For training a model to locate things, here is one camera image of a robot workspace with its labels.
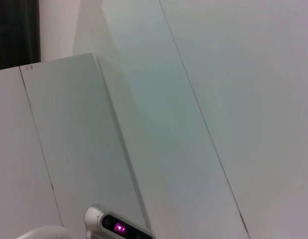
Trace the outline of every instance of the purple light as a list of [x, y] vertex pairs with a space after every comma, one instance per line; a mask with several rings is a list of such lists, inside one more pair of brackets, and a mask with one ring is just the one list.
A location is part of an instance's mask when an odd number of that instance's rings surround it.
[[124, 233], [125, 227], [120, 223], [116, 223], [116, 225], [114, 227], [114, 231], [117, 232], [117, 233]]

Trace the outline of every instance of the silver casing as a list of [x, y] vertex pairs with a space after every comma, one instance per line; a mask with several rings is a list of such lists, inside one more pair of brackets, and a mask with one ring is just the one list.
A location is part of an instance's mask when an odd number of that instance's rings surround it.
[[104, 228], [102, 226], [102, 219], [106, 215], [112, 215], [126, 224], [131, 225], [132, 227], [144, 232], [145, 234], [148, 234], [153, 239], [155, 239], [154, 235], [143, 229], [140, 228], [138, 225], [135, 225], [134, 223], [130, 222], [129, 220], [119, 216], [116, 213], [111, 212], [110, 210], [106, 209], [104, 206], [100, 204], [94, 204], [86, 211], [84, 216], [84, 224], [86, 226], [86, 239], [123, 239], [124, 237], [115, 234], [111, 232], [110, 230]]

